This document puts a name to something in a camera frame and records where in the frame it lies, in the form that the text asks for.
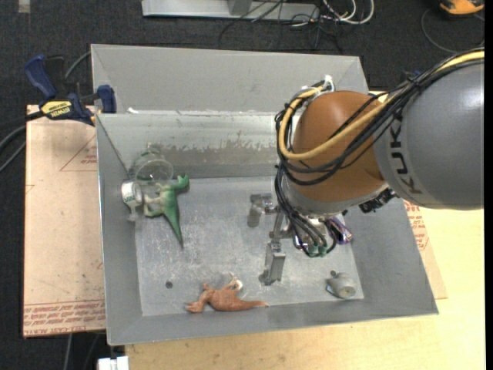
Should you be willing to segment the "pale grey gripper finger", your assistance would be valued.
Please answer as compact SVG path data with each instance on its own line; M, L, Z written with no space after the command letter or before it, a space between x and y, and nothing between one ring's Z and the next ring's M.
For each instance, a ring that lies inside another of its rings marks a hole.
M267 244L263 273L259 276L260 283L271 285L282 281L286 253L279 241Z
M276 214L277 212L278 206L273 204L273 195L271 193L251 194L250 211L246 220L247 226L257 227L263 214Z

